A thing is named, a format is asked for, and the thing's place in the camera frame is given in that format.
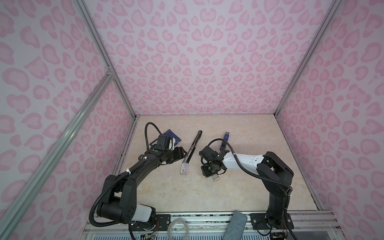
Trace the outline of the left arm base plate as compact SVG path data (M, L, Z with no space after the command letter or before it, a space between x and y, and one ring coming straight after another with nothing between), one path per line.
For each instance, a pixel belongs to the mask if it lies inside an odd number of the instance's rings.
M148 222L135 222L132 225L132 230L134 232L153 232L157 231L167 231L171 223L170 214L156 214L156 216L151 216Z

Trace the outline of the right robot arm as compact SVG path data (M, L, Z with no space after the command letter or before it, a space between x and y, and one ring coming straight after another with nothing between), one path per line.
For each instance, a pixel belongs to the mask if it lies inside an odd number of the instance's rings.
M228 150L217 153L206 146L199 152L199 156L202 158L203 175L207 178L219 175L220 171L225 173L230 169L241 169L262 180L269 192L269 205L264 215L251 214L255 230L294 228L288 214L294 173L275 153L243 155Z

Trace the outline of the red white staple box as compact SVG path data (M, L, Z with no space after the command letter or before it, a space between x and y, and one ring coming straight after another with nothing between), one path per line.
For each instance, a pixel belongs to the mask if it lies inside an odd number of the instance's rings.
M188 163L182 163L180 174L187 175L188 174L188 168L189 168Z

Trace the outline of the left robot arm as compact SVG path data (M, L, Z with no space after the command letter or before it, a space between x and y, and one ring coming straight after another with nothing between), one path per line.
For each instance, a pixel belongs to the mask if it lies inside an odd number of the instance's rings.
M153 170L186 157L184 148L175 147L174 142L171 137L160 135L157 143L147 147L132 167L106 178L89 214L89 221L94 227L136 222L150 226L155 224L156 209L137 203L137 188Z

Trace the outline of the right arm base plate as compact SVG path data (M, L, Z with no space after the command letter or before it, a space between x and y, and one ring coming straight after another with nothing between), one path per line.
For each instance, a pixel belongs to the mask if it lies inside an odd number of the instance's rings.
M266 213L251 213L251 224L253 230L282 230L283 225L293 230L294 224L290 214L287 213L287 221L285 222L285 217L282 217L279 221L273 219L272 217L268 217Z

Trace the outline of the silver staple tray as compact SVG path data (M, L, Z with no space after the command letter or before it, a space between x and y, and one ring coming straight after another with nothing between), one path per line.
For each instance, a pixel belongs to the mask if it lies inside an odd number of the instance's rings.
M216 182L216 181L218 181L220 179L220 176L218 174L214 174L214 175L211 176L211 178L212 178L212 180L214 182Z

